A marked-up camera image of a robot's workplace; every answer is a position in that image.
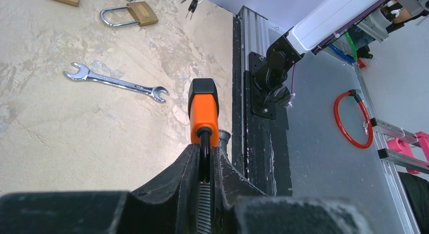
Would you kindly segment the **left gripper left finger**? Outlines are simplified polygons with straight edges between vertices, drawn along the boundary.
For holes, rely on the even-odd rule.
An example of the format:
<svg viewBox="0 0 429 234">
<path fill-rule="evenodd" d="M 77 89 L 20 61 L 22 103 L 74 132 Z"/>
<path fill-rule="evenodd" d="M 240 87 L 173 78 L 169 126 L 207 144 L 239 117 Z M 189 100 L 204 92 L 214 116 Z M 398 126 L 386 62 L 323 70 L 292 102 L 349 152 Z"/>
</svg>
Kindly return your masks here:
<svg viewBox="0 0 429 234">
<path fill-rule="evenodd" d="M 13 193 L 1 197 L 1 233 L 195 233 L 198 145 L 136 190 Z"/>
</svg>

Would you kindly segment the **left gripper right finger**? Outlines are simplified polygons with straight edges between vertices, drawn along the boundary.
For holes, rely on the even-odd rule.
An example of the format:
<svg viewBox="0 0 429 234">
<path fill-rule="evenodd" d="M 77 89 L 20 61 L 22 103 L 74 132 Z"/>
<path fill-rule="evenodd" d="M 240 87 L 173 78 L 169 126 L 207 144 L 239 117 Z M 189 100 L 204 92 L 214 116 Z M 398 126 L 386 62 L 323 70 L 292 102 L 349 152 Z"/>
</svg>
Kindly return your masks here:
<svg viewBox="0 0 429 234">
<path fill-rule="evenodd" d="M 268 196 L 228 160 L 210 153 L 212 233 L 373 233 L 354 202 L 344 198 Z"/>
</svg>

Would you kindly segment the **black keys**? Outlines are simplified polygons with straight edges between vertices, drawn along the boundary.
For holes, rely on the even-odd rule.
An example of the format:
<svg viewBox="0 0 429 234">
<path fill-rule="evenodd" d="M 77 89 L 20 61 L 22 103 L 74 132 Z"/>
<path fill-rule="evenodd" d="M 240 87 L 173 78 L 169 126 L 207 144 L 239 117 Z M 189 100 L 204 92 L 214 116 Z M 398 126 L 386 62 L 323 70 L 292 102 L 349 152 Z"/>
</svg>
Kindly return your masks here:
<svg viewBox="0 0 429 234">
<path fill-rule="evenodd" d="M 180 3 L 183 4 L 186 1 L 187 0 L 181 0 Z M 192 17 L 193 17 L 194 12 L 196 11 L 196 8 L 197 8 L 198 4 L 201 3 L 202 1 L 203 0 L 191 0 L 191 2 L 189 4 L 189 7 L 188 7 L 188 11 L 187 11 L 187 13 L 185 15 L 185 18 L 187 18 L 188 15 L 190 14 L 190 18 L 189 19 L 191 20 Z"/>
</svg>

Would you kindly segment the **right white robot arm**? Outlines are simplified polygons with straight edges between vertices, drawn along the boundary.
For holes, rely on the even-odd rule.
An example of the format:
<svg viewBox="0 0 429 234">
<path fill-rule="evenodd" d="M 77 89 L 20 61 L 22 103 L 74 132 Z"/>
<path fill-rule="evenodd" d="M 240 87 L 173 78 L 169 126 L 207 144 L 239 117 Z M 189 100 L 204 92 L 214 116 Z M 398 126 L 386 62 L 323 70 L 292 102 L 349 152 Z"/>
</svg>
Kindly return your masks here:
<svg viewBox="0 0 429 234">
<path fill-rule="evenodd" d="M 273 106 L 274 93 L 287 79 L 287 72 L 305 53 L 382 0 L 325 0 L 267 49 L 265 65 L 255 73 L 256 104 Z"/>
</svg>

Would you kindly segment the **person forearm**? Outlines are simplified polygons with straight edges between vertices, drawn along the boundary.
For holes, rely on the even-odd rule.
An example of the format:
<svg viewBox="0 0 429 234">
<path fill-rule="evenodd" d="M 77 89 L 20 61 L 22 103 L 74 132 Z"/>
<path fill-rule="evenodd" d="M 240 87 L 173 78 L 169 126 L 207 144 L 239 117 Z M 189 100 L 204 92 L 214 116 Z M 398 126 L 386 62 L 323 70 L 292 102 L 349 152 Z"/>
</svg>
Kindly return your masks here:
<svg viewBox="0 0 429 234">
<path fill-rule="evenodd" d="M 386 18 L 394 24 L 406 22 L 413 17 L 410 12 L 396 0 L 387 2 L 382 7 L 382 11 L 384 12 Z"/>
</svg>

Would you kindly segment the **orange padlock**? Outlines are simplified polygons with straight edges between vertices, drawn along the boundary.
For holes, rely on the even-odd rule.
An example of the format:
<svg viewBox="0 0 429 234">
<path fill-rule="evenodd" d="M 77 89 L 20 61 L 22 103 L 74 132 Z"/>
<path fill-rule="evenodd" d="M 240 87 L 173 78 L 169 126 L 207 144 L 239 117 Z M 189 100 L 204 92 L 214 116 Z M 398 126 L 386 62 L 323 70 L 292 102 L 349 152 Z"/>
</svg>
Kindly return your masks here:
<svg viewBox="0 0 429 234">
<path fill-rule="evenodd" d="M 188 93 L 191 143 L 200 146 L 199 175 L 210 182 L 210 153 L 219 141 L 219 98 L 212 78 L 195 78 Z"/>
</svg>

